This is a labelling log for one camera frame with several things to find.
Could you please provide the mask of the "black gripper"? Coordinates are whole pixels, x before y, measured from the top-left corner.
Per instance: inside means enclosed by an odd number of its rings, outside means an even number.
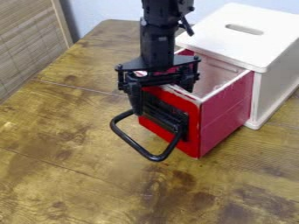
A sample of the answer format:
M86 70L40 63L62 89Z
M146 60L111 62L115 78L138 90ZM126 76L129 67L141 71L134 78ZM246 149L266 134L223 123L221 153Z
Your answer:
M165 84L179 85L193 92L199 80L198 56L177 55L174 53L175 32L182 27L190 36L194 30L189 25L141 26L141 56L116 66L118 88L129 92L134 113L143 114L142 87Z

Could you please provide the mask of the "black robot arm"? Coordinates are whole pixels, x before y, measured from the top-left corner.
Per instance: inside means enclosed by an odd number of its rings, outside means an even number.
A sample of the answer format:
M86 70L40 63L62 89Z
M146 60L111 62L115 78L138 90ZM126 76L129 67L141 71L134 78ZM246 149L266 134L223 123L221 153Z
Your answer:
M174 54L175 32L179 28L194 35L186 19L194 0L142 0L145 15L141 18L141 56L116 66L118 89L131 102L134 113L143 114L143 87L179 85L189 92L199 80L198 56Z

